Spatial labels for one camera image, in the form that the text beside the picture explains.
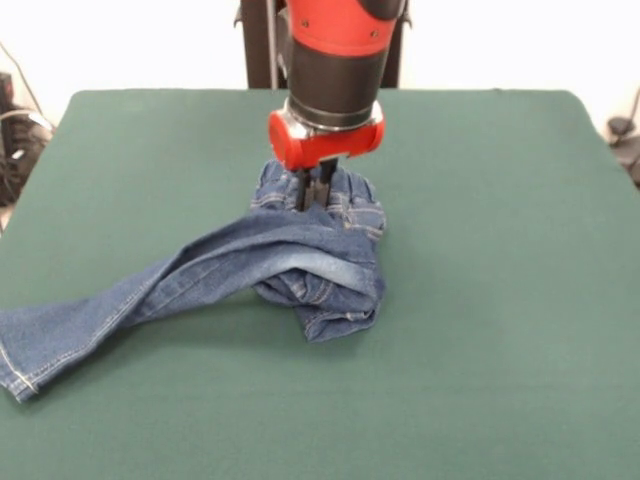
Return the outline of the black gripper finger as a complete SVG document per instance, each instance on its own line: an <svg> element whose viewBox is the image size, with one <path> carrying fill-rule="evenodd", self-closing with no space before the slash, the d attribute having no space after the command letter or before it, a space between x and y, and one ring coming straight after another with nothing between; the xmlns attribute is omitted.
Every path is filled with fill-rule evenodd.
<svg viewBox="0 0 640 480"><path fill-rule="evenodd" d="M315 189L312 170L308 168L300 169L296 173L298 189L296 195L296 209L308 210L314 203Z"/></svg>
<svg viewBox="0 0 640 480"><path fill-rule="evenodd" d="M338 157L330 158L320 162L319 176L315 182L315 201L320 205L328 205L332 178L337 170Z"/></svg>

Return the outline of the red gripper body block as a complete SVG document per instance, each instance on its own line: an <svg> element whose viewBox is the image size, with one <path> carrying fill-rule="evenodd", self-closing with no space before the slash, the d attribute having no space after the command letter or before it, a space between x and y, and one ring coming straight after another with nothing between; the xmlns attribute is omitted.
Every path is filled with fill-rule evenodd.
<svg viewBox="0 0 640 480"><path fill-rule="evenodd" d="M341 131L322 130L301 123L288 105L268 116L268 137L275 157L289 171L313 169L337 157L355 157L376 150L385 133L379 104L364 125Z"/></svg>

